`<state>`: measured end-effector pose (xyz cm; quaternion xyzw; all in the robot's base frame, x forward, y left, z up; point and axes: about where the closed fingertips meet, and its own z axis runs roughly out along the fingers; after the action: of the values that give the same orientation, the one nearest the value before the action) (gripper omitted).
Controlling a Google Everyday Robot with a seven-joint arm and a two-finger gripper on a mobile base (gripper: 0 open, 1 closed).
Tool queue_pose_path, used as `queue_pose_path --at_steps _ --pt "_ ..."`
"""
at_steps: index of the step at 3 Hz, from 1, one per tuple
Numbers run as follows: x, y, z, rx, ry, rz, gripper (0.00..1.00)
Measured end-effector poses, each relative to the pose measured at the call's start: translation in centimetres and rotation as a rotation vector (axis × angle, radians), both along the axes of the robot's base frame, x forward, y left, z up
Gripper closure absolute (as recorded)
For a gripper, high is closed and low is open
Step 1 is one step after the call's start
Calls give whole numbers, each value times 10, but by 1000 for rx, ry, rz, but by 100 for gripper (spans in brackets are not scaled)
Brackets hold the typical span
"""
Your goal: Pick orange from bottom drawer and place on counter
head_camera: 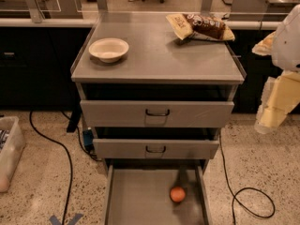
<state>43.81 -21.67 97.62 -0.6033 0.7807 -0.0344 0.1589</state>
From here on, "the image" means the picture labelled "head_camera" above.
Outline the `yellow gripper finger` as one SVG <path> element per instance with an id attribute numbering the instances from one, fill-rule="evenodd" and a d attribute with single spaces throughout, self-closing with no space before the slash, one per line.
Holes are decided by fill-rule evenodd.
<path id="1" fill-rule="evenodd" d="M 266 36 L 252 48 L 252 52 L 260 56 L 270 55 L 272 52 L 274 35 L 275 32 Z"/>
<path id="2" fill-rule="evenodd" d="M 300 74 L 283 71 L 277 78 L 269 77 L 264 84 L 261 101 L 254 128 L 261 134 L 267 134 L 275 131 L 300 104 Z"/>

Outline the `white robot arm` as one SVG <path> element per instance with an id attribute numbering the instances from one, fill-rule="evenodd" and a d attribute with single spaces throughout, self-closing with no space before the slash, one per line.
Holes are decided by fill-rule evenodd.
<path id="1" fill-rule="evenodd" d="M 295 6 L 277 30 L 253 48 L 260 56 L 270 55 L 282 73 L 269 77 L 262 90 L 255 129 L 261 134 L 275 131 L 300 104 L 300 5 Z"/>

